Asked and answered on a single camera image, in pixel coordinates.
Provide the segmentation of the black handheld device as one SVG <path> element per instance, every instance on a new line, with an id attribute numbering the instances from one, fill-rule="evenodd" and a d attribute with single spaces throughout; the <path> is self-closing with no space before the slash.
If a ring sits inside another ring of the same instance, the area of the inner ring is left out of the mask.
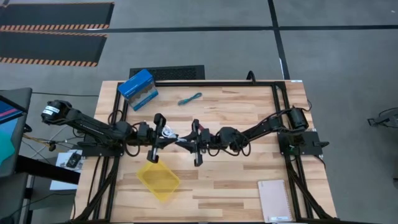
<path id="1" fill-rule="evenodd" d="M 69 168 L 75 168 L 81 160 L 81 154 L 77 152 L 73 152 L 70 156 L 69 160 L 66 163 L 66 166 Z"/>

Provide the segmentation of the black aluminium table frame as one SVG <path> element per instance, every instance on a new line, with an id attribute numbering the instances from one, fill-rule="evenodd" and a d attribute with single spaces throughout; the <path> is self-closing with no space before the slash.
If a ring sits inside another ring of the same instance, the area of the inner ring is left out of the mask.
<path id="1" fill-rule="evenodd" d="M 267 115 L 291 106 L 308 109 L 301 82 L 248 80 L 162 81 L 158 96 L 138 111 L 128 109 L 131 123 L 152 122 L 163 114 L 176 132 L 187 135 L 194 119 L 212 133 L 223 126 L 240 131 L 254 126 Z M 108 218 L 112 223 L 210 223 L 261 222 L 263 219 L 257 183 L 260 180 L 287 180 L 287 159 L 279 152 L 276 134 L 269 134 L 251 144 L 249 156 L 204 156 L 195 167 L 193 155 L 176 145 L 159 153 L 180 178 L 178 189 L 168 201 L 161 202 L 142 184 L 137 171 L 147 161 L 147 147 L 136 157 L 118 160 L 115 181 L 99 203 L 98 223 Z"/>

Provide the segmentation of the black grille floor mat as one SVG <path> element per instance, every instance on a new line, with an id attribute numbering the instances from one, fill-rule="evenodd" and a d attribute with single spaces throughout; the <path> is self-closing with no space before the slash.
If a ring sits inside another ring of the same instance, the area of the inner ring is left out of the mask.
<path id="1" fill-rule="evenodd" d="M 184 65 L 171 67 L 147 67 L 156 81 L 162 80 L 205 80 L 204 65 Z"/>

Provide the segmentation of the computer monitor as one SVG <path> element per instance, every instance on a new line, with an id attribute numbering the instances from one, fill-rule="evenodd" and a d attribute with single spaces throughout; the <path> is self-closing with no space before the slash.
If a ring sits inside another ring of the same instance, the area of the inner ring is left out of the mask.
<path id="1" fill-rule="evenodd" d="M 29 109 L 32 96 L 31 88 L 19 88 L 14 90 L 0 91 L 0 95 L 17 103 L 26 110 Z M 10 138 L 9 142 L 14 148 L 14 152 L 0 163 L 0 178 L 12 175 L 16 169 L 16 162 L 19 155 L 19 149 L 22 141 L 22 134 L 27 119 L 27 114 L 0 124 L 0 131 L 5 131 Z"/>

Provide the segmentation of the blue PlayStation controller box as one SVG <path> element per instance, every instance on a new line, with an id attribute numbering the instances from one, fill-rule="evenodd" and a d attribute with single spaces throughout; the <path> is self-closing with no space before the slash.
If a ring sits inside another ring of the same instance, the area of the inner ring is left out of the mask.
<path id="1" fill-rule="evenodd" d="M 155 87 L 154 77 L 147 69 L 141 70 L 119 85 L 118 91 L 134 111 L 141 109 L 159 94 Z"/>

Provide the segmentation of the yellow plastic tray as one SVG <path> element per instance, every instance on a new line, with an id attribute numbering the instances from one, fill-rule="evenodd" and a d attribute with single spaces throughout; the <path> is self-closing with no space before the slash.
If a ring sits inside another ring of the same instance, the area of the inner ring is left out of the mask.
<path id="1" fill-rule="evenodd" d="M 161 202 L 166 202 L 180 185 L 180 179 L 161 160 L 158 163 L 147 162 L 136 176 Z"/>

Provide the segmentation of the black side desk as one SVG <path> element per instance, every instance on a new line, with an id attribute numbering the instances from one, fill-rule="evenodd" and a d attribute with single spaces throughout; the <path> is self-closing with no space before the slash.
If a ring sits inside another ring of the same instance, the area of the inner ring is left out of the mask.
<path id="1" fill-rule="evenodd" d="M 80 173 L 78 172 L 24 156 L 17 157 L 15 171 L 25 172 L 33 176 L 39 176 L 69 184 L 78 184 L 80 179 Z"/>

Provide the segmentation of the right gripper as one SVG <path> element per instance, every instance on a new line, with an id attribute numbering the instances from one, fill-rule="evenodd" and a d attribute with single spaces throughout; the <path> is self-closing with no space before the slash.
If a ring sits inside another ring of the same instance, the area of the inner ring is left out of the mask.
<path id="1" fill-rule="evenodd" d="M 194 119 L 192 123 L 193 133 L 190 133 L 187 136 L 179 138 L 179 141 L 181 142 L 175 143 L 176 145 L 186 149 L 189 153 L 194 153 L 195 167 L 200 167 L 203 164 L 203 156 L 201 154 L 202 150 L 204 149 L 206 151 L 207 149 L 210 148 L 211 144 L 214 144 L 216 142 L 216 136 L 214 134 L 211 134 L 211 142 L 209 144 L 202 144 L 200 141 L 200 131 L 202 129 L 204 128 L 201 128 L 199 120 Z"/>

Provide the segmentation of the black hazard-striped floor mat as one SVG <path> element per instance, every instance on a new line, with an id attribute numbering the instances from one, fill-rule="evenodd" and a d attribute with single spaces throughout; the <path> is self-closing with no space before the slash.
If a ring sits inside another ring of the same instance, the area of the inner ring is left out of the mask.
<path id="1" fill-rule="evenodd" d="M 0 63 L 95 67 L 106 34 L 0 30 Z"/>
<path id="2" fill-rule="evenodd" d="M 114 2 L 0 5 L 0 30 L 107 29 Z"/>

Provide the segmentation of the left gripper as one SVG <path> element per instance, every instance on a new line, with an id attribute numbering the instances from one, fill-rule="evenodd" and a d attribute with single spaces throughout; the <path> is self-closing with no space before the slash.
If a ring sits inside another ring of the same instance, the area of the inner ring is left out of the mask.
<path id="1" fill-rule="evenodd" d="M 158 163 L 159 156 L 157 155 L 157 153 L 159 152 L 159 150 L 164 149 L 166 146 L 178 141 L 178 138 L 167 138 L 162 136 L 162 131 L 166 124 L 166 121 L 166 118 L 162 114 L 157 113 L 154 116 L 155 128 L 152 128 L 150 136 L 144 139 L 137 137 L 139 145 L 152 147 L 147 154 L 147 160 L 152 163 Z"/>

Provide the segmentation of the black stand base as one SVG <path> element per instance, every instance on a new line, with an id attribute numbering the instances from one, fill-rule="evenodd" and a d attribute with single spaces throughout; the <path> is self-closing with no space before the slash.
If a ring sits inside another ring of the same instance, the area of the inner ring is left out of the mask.
<path id="1" fill-rule="evenodd" d="M 398 129 L 398 107 L 389 108 L 381 111 L 376 118 L 368 118 L 370 126 L 383 126 L 386 128 Z"/>

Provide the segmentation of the white paper sheet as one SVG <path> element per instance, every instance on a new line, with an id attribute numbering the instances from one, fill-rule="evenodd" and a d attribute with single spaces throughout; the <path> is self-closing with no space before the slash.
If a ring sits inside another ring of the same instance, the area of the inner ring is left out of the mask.
<path id="1" fill-rule="evenodd" d="M 57 156 L 55 165 L 57 167 L 65 168 L 80 173 L 83 167 L 84 158 L 81 158 L 75 167 L 67 167 L 67 162 L 69 161 L 73 153 L 82 155 L 82 151 L 77 149 L 71 149 L 68 152 L 60 152 Z M 57 180 L 52 180 L 50 184 L 50 190 L 76 190 L 77 188 L 78 188 L 77 184 L 70 184 Z"/>

